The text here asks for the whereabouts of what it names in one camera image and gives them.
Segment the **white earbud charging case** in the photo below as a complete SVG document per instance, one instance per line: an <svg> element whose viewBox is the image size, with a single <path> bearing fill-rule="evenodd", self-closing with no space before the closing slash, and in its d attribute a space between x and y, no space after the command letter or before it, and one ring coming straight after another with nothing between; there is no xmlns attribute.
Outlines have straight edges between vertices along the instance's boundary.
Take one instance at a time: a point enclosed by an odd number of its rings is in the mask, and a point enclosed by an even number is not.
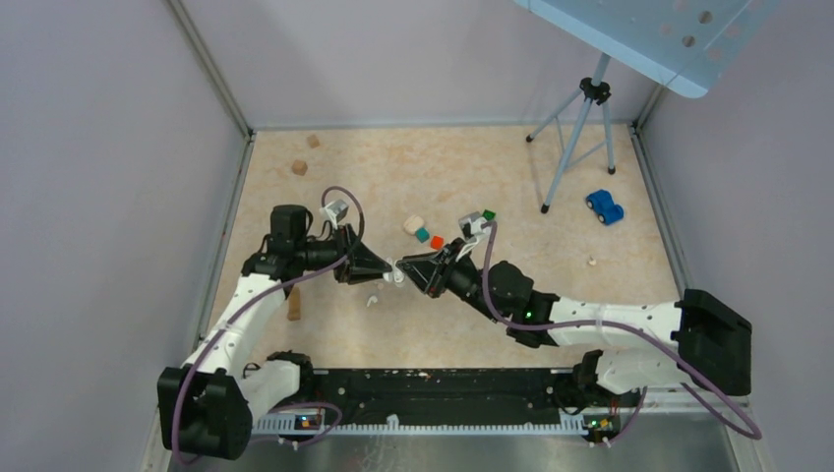
<svg viewBox="0 0 834 472"><path fill-rule="evenodd" d="M397 267L396 261L392 258L387 258L386 263L388 264L388 271L383 274L383 281L396 287L403 287L405 284L405 275Z"/></svg>

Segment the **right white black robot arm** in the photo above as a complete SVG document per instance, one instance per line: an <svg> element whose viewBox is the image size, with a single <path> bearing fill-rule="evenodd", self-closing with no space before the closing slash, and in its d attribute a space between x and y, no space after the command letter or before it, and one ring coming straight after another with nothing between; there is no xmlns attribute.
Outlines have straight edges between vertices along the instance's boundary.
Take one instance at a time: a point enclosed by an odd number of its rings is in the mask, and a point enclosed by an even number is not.
<svg viewBox="0 0 834 472"><path fill-rule="evenodd" d="M729 396L751 392L751 324L708 291L688 289L679 301L649 305L582 302L536 290L507 261L482 269L450 247L395 265L423 294L455 295L522 345L599 347L576 379L590 405L687 381Z"/></svg>

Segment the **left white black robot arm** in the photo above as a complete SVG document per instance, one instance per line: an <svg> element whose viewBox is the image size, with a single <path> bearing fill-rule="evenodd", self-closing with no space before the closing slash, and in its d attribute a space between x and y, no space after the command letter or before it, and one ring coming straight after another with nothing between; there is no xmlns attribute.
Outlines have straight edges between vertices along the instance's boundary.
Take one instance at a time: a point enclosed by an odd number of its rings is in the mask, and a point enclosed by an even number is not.
<svg viewBox="0 0 834 472"><path fill-rule="evenodd" d="M309 403L315 380L310 361L297 354L272 358L252 374L244 369L267 321L285 314L296 284L332 273L349 285L384 280L401 284L393 263L369 250L351 225L338 219L342 200L328 204L335 215L325 240L310 236L313 215L304 206L275 206L261 247L242 266L233 296L206 340L180 367L163 370L157 402L164 447L223 459L240 457L254 423L282 400Z"/></svg>

